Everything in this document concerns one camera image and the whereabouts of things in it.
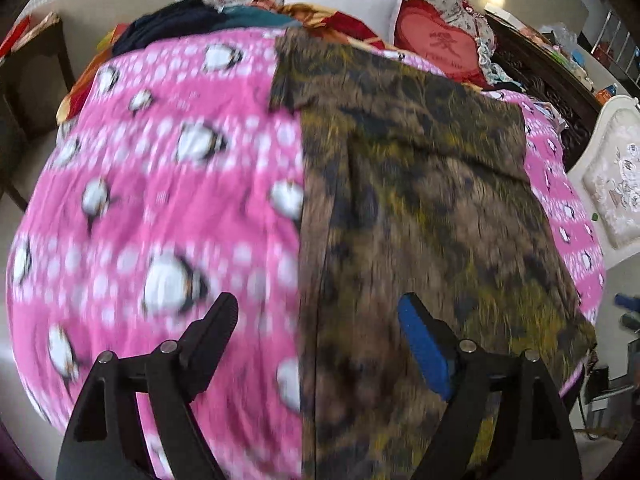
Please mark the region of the brown floral patterned garment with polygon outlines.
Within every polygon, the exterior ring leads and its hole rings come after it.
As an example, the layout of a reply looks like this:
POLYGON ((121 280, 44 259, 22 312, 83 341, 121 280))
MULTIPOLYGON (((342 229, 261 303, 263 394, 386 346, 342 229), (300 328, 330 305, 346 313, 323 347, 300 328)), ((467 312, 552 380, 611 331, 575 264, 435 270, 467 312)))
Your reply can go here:
POLYGON ((558 386, 596 335, 526 174, 518 104, 302 30, 276 50, 270 106, 302 125, 303 475, 407 479, 445 405, 401 335, 402 295, 488 351, 538 350, 558 386))

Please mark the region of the pink penguin fleece blanket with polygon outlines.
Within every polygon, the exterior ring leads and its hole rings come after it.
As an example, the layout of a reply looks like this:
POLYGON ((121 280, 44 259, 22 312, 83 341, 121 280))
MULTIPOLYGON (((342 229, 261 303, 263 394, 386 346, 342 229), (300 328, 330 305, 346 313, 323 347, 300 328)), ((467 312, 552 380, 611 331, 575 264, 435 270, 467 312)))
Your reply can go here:
MULTIPOLYGON (((18 376, 64 430, 90 366, 177 338, 231 292, 239 323, 194 414, 231 479, 303 475, 300 116, 270 106, 277 41, 228 29, 112 58, 44 166, 6 269, 18 376)), ((541 107, 525 119, 525 170, 592 325, 599 244, 541 107)))

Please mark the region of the white upholstered floral chair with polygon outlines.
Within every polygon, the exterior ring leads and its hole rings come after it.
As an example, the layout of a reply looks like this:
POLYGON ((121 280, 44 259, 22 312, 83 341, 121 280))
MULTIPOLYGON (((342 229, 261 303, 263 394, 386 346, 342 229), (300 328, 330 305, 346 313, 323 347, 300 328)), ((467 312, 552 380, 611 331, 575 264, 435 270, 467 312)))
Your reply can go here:
POLYGON ((568 172, 608 270, 639 252, 639 139, 639 100, 614 96, 568 172))

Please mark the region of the dark wooden side table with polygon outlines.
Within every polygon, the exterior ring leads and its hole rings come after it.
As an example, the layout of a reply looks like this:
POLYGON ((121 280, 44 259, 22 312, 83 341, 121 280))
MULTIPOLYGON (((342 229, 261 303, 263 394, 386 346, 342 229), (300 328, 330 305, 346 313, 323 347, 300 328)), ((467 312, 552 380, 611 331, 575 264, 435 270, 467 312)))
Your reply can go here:
POLYGON ((53 99, 75 76, 62 18, 50 13, 1 59, 1 194, 28 206, 13 177, 29 149, 54 128, 53 99))

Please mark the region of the dark carved wooden headboard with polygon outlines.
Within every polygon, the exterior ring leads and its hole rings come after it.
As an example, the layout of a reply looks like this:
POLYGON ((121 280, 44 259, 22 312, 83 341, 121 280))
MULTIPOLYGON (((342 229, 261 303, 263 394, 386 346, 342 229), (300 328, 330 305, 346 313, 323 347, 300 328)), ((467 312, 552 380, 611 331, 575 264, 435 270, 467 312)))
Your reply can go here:
POLYGON ((602 105, 560 62, 501 18, 486 20, 496 38, 492 60, 525 87, 530 96, 551 103, 565 119, 561 132, 563 162, 569 172, 584 154, 602 105))

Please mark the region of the red heart-shaped pillow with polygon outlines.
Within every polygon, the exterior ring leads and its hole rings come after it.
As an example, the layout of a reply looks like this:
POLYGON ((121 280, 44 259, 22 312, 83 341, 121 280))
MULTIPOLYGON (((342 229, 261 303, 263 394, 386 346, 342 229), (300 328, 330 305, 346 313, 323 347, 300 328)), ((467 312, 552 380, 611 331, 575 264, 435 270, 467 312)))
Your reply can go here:
POLYGON ((448 25, 425 0, 405 0, 396 21, 394 46, 425 58, 448 78, 486 88, 475 39, 448 25))

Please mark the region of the dark navy garment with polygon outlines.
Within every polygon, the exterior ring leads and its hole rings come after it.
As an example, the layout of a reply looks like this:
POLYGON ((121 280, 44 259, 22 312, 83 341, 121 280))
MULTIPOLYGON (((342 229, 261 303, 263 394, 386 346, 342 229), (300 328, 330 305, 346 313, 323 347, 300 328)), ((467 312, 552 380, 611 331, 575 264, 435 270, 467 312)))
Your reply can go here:
POLYGON ((203 0, 180 0, 133 21, 112 47, 114 56, 145 49, 155 41, 221 29, 228 16, 203 0))

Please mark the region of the teal garment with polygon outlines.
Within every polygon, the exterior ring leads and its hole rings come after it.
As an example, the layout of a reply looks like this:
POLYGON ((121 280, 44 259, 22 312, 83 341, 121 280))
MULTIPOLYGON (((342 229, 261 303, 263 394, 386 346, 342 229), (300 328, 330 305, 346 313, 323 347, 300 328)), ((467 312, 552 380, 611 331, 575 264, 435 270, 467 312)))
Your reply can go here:
POLYGON ((219 10, 223 28, 293 28, 302 23, 292 16, 274 13, 258 6, 224 6, 219 10))

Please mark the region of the red orange patterned blanket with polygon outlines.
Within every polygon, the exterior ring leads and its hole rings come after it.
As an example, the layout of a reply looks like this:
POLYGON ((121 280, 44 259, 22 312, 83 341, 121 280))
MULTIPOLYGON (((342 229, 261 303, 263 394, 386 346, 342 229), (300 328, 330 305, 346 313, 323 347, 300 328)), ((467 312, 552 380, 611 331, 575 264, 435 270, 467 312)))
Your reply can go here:
MULTIPOLYGON (((307 29, 312 36, 334 42, 334 44, 350 44, 369 51, 383 51, 390 48, 390 44, 372 32, 358 18, 353 18, 334 9, 318 6, 318 4, 279 4, 274 0, 253 0, 249 4, 232 4, 232 6, 258 6, 258 8, 274 13, 292 16, 300 21, 302 27, 307 29)), ((56 112, 58 125, 69 122, 79 114, 88 98, 96 73, 114 56, 112 47, 130 24, 116 25, 99 42, 98 53, 81 73, 58 107, 56 112)))

